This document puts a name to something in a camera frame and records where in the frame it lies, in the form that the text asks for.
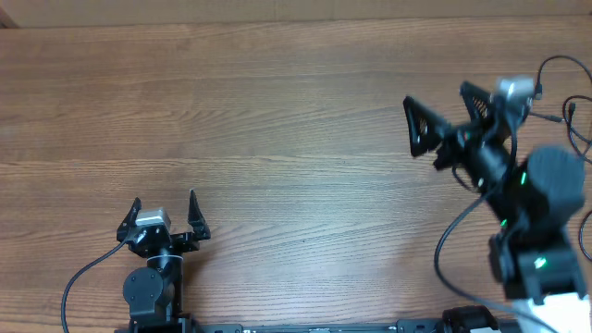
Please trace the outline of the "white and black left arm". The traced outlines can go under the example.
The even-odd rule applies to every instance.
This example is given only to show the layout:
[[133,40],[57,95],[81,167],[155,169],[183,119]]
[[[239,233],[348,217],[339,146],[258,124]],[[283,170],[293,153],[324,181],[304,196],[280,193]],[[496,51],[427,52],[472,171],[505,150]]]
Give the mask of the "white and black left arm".
[[136,198],[117,228],[117,241],[146,261],[126,277],[122,294],[129,306],[129,332],[201,332],[183,310],[184,255],[211,238],[195,191],[190,191],[190,231],[173,233],[163,207],[143,210]]

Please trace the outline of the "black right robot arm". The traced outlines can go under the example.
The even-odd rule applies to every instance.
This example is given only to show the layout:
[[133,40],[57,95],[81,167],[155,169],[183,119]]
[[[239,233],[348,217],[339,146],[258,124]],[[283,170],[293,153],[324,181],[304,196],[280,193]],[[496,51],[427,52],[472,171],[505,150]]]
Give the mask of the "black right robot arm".
[[534,149],[517,163],[517,132],[539,87],[527,77],[503,78],[493,92],[465,81],[460,96],[469,121],[453,125],[412,96],[402,102],[411,154],[435,152],[437,170],[462,167],[500,230],[489,241],[492,274],[524,332],[588,332],[591,304],[567,224],[585,203],[585,167],[555,145]]

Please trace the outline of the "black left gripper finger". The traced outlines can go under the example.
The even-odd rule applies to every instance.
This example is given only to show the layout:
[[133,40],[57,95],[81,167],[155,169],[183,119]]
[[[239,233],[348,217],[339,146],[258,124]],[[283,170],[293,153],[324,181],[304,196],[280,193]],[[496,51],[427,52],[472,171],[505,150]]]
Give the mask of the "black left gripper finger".
[[211,231],[198,204],[194,189],[190,190],[188,224],[192,228],[193,238],[196,241],[211,239]]
[[136,219],[141,209],[142,201],[139,197],[136,197],[128,213],[117,228],[117,241],[123,242],[129,236],[130,230],[136,227]]

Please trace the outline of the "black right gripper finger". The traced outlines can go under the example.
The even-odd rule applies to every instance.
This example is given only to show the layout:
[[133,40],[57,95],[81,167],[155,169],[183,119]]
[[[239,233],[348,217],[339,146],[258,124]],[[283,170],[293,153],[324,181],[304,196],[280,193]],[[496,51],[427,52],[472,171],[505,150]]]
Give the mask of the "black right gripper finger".
[[464,81],[460,86],[460,96],[472,121],[490,118],[490,92],[469,81]]
[[445,118],[412,96],[404,98],[403,108],[413,157],[435,150],[451,132],[451,124]]

